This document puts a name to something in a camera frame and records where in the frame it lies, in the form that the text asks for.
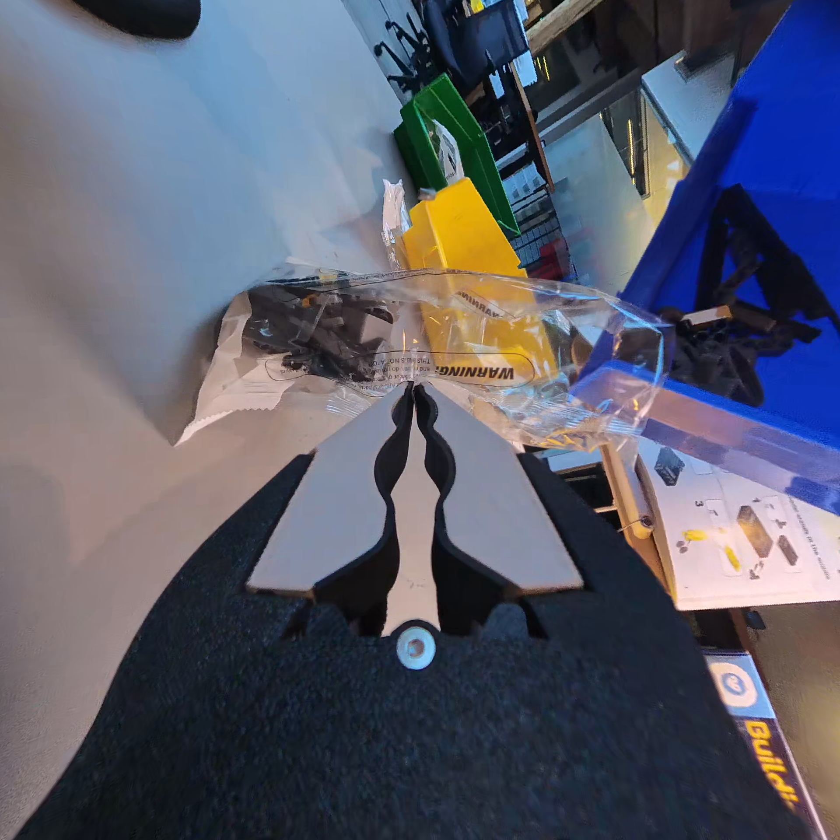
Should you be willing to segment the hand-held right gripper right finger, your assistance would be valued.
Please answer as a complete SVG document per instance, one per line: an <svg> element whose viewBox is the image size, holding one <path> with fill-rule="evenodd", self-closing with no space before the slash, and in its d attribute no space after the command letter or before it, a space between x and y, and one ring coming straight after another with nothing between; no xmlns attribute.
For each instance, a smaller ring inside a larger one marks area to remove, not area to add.
<svg viewBox="0 0 840 840"><path fill-rule="evenodd" d="M417 386L424 467L438 491L431 564L444 634L498 607L580 591L584 579L515 449L431 384Z"/></svg>

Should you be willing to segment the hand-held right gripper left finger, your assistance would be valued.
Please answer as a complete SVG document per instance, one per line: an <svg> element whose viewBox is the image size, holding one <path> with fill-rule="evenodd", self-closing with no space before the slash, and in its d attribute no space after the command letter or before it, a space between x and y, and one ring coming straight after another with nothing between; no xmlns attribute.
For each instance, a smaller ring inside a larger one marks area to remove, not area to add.
<svg viewBox="0 0 840 840"><path fill-rule="evenodd" d="M337 607L381 634L400 566L392 492L407 462L413 383L388 392L309 456L247 587Z"/></svg>

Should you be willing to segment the large clear labelled bag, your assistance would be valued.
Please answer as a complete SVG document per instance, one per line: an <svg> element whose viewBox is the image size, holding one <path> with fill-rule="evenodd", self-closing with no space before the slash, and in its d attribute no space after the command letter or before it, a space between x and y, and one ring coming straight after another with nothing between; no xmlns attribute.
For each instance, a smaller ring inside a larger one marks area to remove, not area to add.
<svg viewBox="0 0 840 840"><path fill-rule="evenodd" d="M461 269L282 277L229 304L178 443L293 392L353 417L408 382L436 386L516 448L639 436L674 328L573 283Z"/></svg>

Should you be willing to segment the yellow bin with grey parts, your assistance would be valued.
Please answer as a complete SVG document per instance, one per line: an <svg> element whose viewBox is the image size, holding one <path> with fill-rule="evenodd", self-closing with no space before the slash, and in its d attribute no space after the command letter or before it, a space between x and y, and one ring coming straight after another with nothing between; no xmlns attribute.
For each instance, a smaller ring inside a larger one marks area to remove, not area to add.
<svg viewBox="0 0 840 840"><path fill-rule="evenodd" d="M436 373L499 387L555 380L560 364L532 284L472 182L409 217L402 243L427 285L421 313Z"/></svg>

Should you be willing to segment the clear plastic bag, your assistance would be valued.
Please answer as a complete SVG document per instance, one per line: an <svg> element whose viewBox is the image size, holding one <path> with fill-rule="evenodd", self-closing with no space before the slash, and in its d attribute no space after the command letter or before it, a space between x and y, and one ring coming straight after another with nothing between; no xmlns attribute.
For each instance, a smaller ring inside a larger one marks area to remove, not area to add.
<svg viewBox="0 0 840 840"><path fill-rule="evenodd" d="M382 240L391 271L409 268L404 237L412 226L405 203L403 181L383 180Z"/></svg>

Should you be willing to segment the green bin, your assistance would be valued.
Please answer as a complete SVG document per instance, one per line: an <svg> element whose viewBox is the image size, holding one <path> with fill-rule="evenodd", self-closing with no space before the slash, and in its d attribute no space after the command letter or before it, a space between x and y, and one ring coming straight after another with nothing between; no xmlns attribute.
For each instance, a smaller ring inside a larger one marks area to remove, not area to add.
<svg viewBox="0 0 840 840"><path fill-rule="evenodd" d="M447 183L431 132L443 128L455 142L464 175L469 178L502 231L509 237L520 228L502 184L487 137L446 74L427 84L402 106L402 122L394 137L417 190L440 191Z"/></svg>

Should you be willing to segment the white book stand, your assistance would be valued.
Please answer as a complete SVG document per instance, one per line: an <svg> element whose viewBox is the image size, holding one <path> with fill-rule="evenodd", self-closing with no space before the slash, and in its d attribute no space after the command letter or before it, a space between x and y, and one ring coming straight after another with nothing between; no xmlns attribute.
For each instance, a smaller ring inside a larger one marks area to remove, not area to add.
<svg viewBox="0 0 840 840"><path fill-rule="evenodd" d="M600 447L605 477L620 520L619 531L669 592L665 567L654 540L655 520L637 473L637 443Z"/></svg>

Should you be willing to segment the instruction booklet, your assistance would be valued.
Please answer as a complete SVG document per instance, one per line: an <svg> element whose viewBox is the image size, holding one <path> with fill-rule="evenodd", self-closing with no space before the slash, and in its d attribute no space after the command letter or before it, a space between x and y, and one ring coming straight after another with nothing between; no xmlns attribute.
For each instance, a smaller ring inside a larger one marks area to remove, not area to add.
<svg viewBox="0 0 840 840"><path fill-rule="evenodd" d="M838 601L838 516L645 438L636 472L681 612Z"/></svg>

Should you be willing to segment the pile of dark parts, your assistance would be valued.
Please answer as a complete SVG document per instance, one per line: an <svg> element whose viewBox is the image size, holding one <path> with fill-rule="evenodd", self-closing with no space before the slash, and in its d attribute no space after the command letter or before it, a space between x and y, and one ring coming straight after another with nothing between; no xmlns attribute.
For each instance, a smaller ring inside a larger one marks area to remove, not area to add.
<svg viewBox="0 0 840 840"><path fill-rule="evenodd" d="M815 321L839 328L811 271L741 184L724 189L712 209L694 309L657 315L675 327L672 379L751 407L764 402L760 358L818 340Z"/></svg>

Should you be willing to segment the blue printed cardboard box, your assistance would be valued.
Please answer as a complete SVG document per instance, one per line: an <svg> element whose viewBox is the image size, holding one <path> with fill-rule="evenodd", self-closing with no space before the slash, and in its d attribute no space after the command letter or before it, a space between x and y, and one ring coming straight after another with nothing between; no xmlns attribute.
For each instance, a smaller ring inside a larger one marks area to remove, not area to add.
<svg viewBox="0 0 840 840"><path fill-rule="evenodd" d="M822 819L751 655L710 648L703 655L721 702L735 720L766 780L787 808L808 825L812 838L826 839Z"/></svg>

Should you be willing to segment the clear bag of parts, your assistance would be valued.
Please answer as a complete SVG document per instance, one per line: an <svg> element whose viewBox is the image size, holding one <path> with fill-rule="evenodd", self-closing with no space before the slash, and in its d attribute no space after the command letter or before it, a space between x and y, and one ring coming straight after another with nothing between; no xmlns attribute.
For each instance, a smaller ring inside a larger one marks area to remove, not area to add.
<svg viewBox="0 0 840 840"><path fill-rule="evenodd" d="M427 132L446 185L461 181L465 172L455 137L437 120L432 121Z"/></svg>

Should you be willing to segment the blue bin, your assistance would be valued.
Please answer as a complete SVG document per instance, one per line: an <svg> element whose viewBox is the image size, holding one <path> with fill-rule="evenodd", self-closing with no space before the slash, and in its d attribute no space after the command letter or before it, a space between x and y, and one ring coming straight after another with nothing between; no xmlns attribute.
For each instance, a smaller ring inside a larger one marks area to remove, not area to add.
<svg viewBox="0 0 840 840"><path fill-rule="evenodd" d="M619 298L649 312L708 308L705 244L724 193L746 196L782 251L741 297L818 330L758 359L760 406L681 383L655 395L656 443L832 513L839 488L838 2L793 2L736 83Z"/></svg>

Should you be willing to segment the black office chair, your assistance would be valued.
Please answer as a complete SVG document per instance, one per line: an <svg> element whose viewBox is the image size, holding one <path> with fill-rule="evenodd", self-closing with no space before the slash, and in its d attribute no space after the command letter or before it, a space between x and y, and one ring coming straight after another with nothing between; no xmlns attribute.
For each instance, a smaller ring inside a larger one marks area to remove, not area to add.
<svg viewBox="0 0 840 840"><path fill-rule="evenodd" d="M438 77L447 77L458 93L469 94L493 74L530 53L526 30L513 1L486 3L467 14L462 2L424 1L419 6L421 28L411 31L396 21L385 28L412 51L402 60L385 42L374 45L376 57L388 55L398 73L388 75L406 93L415 95Z"/></svg>

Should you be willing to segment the black textured pad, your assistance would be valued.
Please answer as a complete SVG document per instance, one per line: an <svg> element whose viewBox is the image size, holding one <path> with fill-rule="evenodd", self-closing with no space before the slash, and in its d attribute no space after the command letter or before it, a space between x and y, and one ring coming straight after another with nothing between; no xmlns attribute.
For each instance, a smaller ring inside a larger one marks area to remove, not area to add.
<svg viewBox="0 0 840 840"><path fill-rule="evenodd" d="M202 15L200 1L76 1L104 24L142 39L189 39Z"/></svg>

